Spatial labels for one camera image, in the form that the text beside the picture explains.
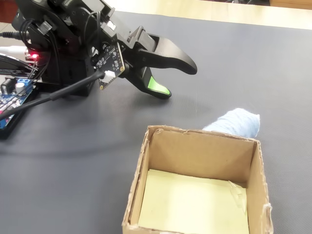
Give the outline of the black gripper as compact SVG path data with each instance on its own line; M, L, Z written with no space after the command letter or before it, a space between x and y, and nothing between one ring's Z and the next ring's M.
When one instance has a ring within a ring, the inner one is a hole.
M143 93L159 99L169 99L172 93L153 77L150 67L175 68L186 74L195 75L195 62L171 40L149 36L140 26L130 31L114 16L115 9L103 8L103 63L110 63L108 69L118 73L121 63L128 65L123 73L126 79Z

